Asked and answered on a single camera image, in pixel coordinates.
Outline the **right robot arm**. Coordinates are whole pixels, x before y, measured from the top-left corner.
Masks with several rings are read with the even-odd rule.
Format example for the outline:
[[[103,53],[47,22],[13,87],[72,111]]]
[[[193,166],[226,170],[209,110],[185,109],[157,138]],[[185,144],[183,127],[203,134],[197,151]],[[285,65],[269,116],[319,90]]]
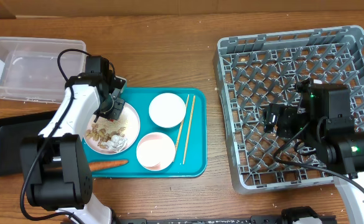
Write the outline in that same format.
[[[286,139],[273,160],[331,175],[350,222],[364,223],[364,131],[355,131],[349,87],[308,78],[294,89],[301,95],[297,106],[271,103],[263,111],[264,131]],[[293,141],[313,148],[325,167],[280,159]]]

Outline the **white bowl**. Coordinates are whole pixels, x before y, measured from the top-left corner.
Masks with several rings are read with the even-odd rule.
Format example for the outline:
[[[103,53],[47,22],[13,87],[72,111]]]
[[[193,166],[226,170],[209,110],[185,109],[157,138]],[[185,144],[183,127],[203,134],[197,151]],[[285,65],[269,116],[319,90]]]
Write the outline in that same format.
[[[162,128],[173,128],[185,118],[184,100],[174,93],[162,93],[154,97],[149,105],[149,117]]]

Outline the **white tissue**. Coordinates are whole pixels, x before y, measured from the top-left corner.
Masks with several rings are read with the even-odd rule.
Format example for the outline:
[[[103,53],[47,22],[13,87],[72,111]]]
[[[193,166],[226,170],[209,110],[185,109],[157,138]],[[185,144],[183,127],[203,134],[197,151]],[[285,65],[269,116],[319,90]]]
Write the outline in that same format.
[[[113,135],[106,142],[107,149],[113,152],[121,152],[128,144],[128,139],[122,136]]]

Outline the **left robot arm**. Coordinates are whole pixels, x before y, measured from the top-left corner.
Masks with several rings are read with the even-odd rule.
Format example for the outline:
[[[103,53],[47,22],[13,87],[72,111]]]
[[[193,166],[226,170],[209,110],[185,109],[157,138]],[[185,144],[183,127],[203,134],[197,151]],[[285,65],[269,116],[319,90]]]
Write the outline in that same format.
[[[108,59],[91,54],[84,72],[64,79],[65,96],[53,118],[38,136],[22,140],[20,210],[31,221],[64,215],[74,223],[118,223],[93,194],[82,139],[92,117],[120,117],[126,80]]]

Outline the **pink-white bowl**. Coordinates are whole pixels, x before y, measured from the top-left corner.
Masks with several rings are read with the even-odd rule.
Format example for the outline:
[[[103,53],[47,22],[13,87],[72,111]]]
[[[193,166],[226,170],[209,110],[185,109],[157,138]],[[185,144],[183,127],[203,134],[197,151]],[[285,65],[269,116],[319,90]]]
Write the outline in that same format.
[[[166,134],[153,132],[145,135],[136,148],[136,157],[143,168],[161,171],[168,168],[175,159],[176,148]]]

